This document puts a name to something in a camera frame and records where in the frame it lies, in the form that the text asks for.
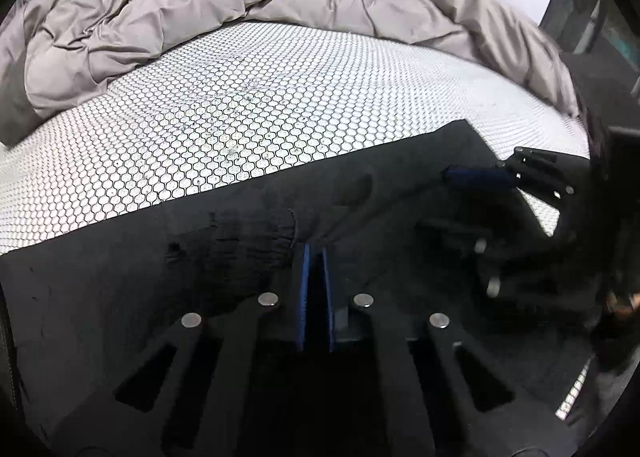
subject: gray duvet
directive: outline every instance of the gray duvet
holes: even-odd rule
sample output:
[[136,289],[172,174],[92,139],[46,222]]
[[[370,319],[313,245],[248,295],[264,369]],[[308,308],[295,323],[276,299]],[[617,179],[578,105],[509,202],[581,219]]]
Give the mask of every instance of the gray duvet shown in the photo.
[[433,47],[577,113],[557,47],[496,0],[18,0],[0,26],[0,141],[15,145],[111,79],[239,19]]

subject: screw head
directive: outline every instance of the screw head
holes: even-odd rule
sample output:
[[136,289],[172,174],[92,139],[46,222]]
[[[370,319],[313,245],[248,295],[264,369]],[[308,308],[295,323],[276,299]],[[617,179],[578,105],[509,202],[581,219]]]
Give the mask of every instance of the screw head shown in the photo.
[[500,293],[500,277],[491,277],[486,286],[486,296],[495,298]]
[[478,239],[474,246],[474,251],[478,255],[482,255],[486,249],[486,239]]
[[273,307],[274,305],[276,305],[278,303],[278,295],[275,293],[262,293],[259,297],[258,297],[258,303],[260,305],[263,305],[265,307]]
[[359,293],[353,297],[353,303],[358,307],[370,307],[373,305],[373,297],[367,293]]
[[182,319],[180,320],[180,323],[182,324],[183,327],[186,327],[187,329],[191,329],[193,327],[197,327],[202,323],[202,316],[200,316],[196,312],[188,312],[182,317]]
[[429,317],[429,323],[436,329],[444,329],[449,325],[449,317],[443,312],[435,312]]

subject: white mattress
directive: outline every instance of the white mattress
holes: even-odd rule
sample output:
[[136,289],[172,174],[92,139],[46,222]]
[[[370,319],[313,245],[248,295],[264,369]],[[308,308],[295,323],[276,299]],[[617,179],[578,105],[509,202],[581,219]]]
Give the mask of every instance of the white mattress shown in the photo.
[[[0,253],[466,118],[499,158],[588,157],[580,123],[433,49],[287,24],[214,31],[0,151]],[[555,210],[532,198],[546,231]]]

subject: comforter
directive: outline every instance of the comforter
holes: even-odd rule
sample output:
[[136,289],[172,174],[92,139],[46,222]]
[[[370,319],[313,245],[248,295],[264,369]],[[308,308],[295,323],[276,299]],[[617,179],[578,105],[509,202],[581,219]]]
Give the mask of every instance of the comforter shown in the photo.
[[17,0],[0,26],[0,142],[15,145],[117,76],[241,19],[433,47],[577,114],[556,46],[496,0]]

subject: honeycomb pattern fabric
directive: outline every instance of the honeycomb pattern fabric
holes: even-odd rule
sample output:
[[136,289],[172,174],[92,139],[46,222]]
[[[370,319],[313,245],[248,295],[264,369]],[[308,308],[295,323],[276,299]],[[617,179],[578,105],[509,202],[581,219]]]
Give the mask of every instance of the honeycomb pattern fabric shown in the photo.
[[[577,120],[436,50],[287,24],[201,36],[0,151],[0,253],[466,118],[499,158],[588,155]],[[557,212],[530,198],[543,227]]]

